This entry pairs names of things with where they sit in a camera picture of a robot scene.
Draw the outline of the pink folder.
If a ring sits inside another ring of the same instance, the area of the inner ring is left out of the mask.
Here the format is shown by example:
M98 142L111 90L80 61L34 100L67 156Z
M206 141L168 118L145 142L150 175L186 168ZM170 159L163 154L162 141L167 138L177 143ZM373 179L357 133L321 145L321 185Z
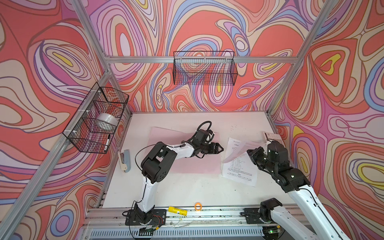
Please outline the pink folder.
M162 142L177 153L174 163L170 168L170 174L219 174L221 170L221 157L219 154L205 155L201 159L199 158L201 154L193 157L194 150L192 146L182 143L182 141L186 141L192 136L192 133L152 127L148 145Z

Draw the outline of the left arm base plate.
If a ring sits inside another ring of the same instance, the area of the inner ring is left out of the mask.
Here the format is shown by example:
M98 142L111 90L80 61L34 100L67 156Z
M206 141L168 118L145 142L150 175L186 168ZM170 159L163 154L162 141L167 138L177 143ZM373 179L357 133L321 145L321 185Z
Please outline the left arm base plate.
M148 213L144 213L140 209L128 210L124 216L126 226L162 226L166 223L167 210L154 209Z

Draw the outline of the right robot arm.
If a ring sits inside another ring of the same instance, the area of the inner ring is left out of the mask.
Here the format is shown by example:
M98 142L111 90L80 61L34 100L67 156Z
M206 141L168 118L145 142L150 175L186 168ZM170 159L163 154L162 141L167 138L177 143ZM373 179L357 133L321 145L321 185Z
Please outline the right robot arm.
M276 223L296 240L347 240L348 235L339 227L317 197L314 188L303 172L290 165L287 149L277 141L262 147L247 150L250 160L290 196L312 226L308 229L275 198L261 202L257 213L245 209L247 218L257 218L269 224Z

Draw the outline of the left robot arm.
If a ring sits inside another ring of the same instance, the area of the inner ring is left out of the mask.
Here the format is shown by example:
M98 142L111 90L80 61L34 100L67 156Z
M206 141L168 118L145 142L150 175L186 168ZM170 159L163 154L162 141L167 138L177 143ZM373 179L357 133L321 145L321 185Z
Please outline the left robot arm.
M206 155L218 155L224 148L213 142L215 134L211 130L197 130L193 136L178 145L163 142L150 145L152 149L141 162L143 178L142 198L135 203L135 212L143 216L153 211L158 183L168 175L175 160Z

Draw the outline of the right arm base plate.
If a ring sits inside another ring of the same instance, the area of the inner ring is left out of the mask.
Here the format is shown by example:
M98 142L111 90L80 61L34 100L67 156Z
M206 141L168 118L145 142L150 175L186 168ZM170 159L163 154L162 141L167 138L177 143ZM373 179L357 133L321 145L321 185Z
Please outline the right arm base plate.
M240 215L246 219L248 225L251 224L269 224L270 221L262 219L259 208L244 208Z

